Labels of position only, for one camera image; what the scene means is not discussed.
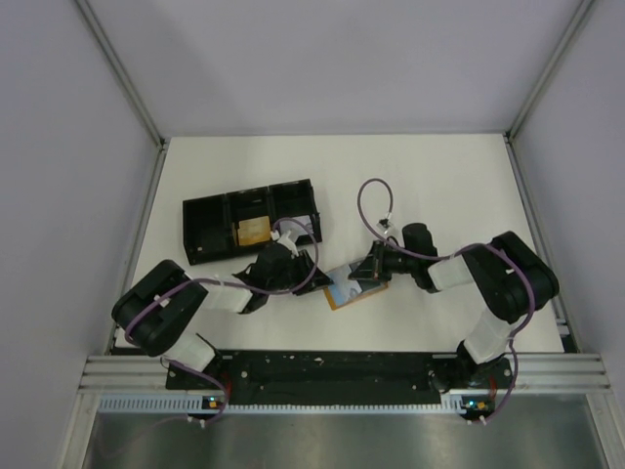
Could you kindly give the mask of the gold credit card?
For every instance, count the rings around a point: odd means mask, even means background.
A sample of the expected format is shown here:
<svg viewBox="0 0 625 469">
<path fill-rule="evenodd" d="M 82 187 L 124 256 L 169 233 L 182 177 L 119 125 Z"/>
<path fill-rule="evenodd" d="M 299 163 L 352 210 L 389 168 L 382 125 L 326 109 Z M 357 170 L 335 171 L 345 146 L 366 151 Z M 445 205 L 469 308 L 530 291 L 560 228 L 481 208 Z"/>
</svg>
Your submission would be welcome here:
<svg viewBox="0 0 625 469">
<path fill-rule="evenodd" d="M 261 216 L 238 222 L 235 230 L 238 246 L 250 246 L 271 240 L 271 220 Z"/>
</svg>

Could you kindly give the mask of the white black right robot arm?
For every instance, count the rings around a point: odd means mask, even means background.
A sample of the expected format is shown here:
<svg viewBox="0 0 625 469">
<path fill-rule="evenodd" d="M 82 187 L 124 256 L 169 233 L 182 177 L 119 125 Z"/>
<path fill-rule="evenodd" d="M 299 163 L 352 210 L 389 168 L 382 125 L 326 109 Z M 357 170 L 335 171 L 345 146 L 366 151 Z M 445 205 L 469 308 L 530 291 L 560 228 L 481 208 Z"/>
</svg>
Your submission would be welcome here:
<svg viewBox="0 0 625 469">
<path fill-rule="evenodd" d="M 459 343 L 455 359 L 432 371 L 433 385 L 440 391 L 480 385 L 514 343 L 519 329 L 527 326 L 530 315 L 560 293 L 554 272 L 513 232 L 445 258 L 438 255 L 424 224 L 404 226 L 402 237 L 403 246 L 374 241 L 349 279 L 387 283 L 394 274 L 409 275 L 429 293 L 473 284 L 485 303 L 477 324 Z"/>
</svg>

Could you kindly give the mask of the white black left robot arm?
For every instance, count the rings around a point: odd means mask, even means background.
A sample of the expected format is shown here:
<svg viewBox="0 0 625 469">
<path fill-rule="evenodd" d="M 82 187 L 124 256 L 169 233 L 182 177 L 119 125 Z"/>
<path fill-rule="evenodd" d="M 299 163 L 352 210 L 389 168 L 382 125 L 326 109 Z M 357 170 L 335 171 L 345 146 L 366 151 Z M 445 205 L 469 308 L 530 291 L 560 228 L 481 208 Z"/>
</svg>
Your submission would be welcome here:
<svg viewBox="0 0 625 469">
<path fill-rule="evenodd" d="M 305 249 L 294 253 L 278 242 L 260 251 L 255 262 L 229 277 L 191 278 L 172 260 L 156 265 L 113 306 L 111 317 L 125 340 L 150 357 L 187 367 L 200 387 L 221 378 L 217 349 L 199 330 L 203 313 L 249 315 L 277 293 L 296 296 L 333 284 Z"/>
</svg>

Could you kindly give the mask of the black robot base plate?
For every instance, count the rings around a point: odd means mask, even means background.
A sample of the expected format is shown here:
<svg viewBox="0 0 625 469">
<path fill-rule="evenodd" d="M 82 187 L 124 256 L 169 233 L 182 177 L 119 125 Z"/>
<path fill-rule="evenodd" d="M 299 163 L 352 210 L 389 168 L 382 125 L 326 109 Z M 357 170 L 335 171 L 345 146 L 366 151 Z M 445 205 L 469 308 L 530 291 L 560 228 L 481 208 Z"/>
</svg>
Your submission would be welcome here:
<svg viewBox="0 0 625 469">
<path fill-rule="evenodd" d="M 456 353 L 223 350 L 204 370 L 234 405 L 424 405 L 443 392 L 432 371 Z M 512 382 L 502 360 L 485 377 L 451 390 L 488 394 Z"/>
</svg>

